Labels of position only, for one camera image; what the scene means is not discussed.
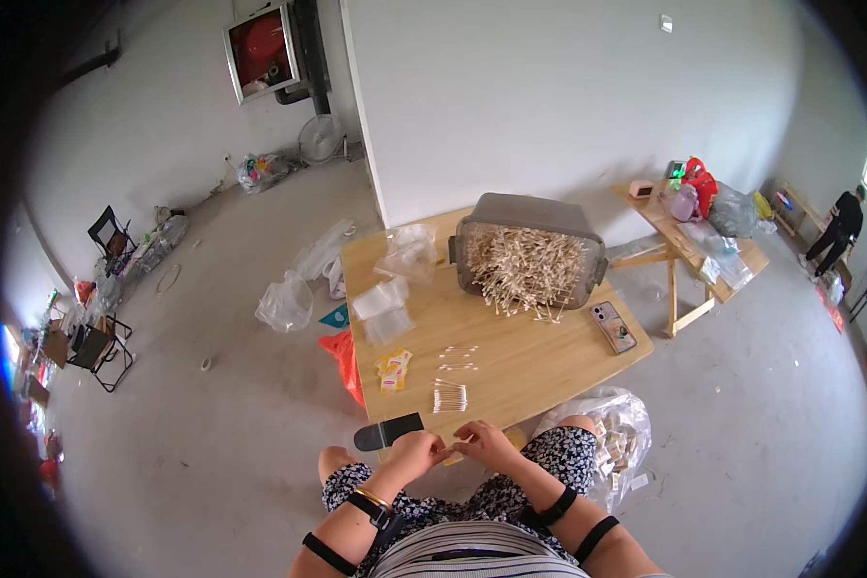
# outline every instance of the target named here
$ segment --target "electric fan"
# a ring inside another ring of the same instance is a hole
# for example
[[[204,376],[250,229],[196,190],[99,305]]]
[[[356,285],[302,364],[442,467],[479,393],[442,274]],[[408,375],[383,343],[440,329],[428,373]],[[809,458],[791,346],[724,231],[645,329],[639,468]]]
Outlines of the electric fan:
[[[305,123],[299,133],[299,154],[309,165],[321,165],[335,158],[344,145],[344,130],[334,115],[318,115]]]

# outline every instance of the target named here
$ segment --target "person in black clothes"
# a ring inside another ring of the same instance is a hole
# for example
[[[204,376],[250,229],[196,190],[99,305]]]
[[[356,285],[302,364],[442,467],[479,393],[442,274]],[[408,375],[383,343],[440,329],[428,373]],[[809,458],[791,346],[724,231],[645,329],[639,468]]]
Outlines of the person in black clothes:
[[[858,235],[861,234],[861,226],[864,225],[864,213],[861,211],[861,203],[867,198],[867,191],[863,185],[858,185],[854,193],[844,191],[832,207],[832,221],[828,224],[826,232],[813,244],[805,255],[800,255],[800,264],[806,264],[819,257],[819,254],[830,245],[826,258],[815,269],[813,280],[819,279],[825,271],[839,260],[839,257],[848,248],[855,244]]]

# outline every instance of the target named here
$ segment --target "black tool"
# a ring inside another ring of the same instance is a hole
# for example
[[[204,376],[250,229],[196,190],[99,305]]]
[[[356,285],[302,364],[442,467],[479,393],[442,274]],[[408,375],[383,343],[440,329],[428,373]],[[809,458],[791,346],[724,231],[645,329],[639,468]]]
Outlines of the black tool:
[[[357,433],[353,434],[353,443],[359,451],[375,451],[389,447],[399,437],[419,429],[424,429],[420,414],[409,413],[395,419],[360,427]]]

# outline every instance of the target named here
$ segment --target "smartphone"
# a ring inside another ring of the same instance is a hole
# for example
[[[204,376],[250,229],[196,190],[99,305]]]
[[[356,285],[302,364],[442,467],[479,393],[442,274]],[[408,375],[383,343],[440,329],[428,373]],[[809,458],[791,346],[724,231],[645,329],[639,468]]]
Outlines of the smartphone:
[[[619,355],[636,347],[636,338],[610,302],[591,305],[591,315],[601,326],[601,331],[613,347],[614,353]]]

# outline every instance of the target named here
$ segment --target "person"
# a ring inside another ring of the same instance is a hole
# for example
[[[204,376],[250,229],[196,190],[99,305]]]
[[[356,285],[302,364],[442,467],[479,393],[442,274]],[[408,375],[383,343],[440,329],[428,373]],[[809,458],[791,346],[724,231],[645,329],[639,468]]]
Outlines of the person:
[[[665,576],[616,518],[585,497],[596,431],[589,417],[569,416],[520,451],[483,421],[463,425],[454,436],[464,441],[450,447],[414,431],[395,440],[375,471],[343,447],[327,447],[318,471],[330,515],[302,541],[289,576]],[[468,502],[402,491],[456,451],[497,474]],[[387,512],[401,522],[391,538],[379,523]]]
[[[826,258],[815,268],[813,282],[828,271],[835,261],[844,254],[848,245],[855,244],[861,234],[864,225],[864,213],[861,211],[861,203],[867,198],[864,185],[858,185],[854,193],[844,191],[832,207],[832,220],[828,223],[826,231],[813,243],[806,254],[800,255],[800,265],[807,268],[809,261],[815,260],[819,254],[831,245]]]

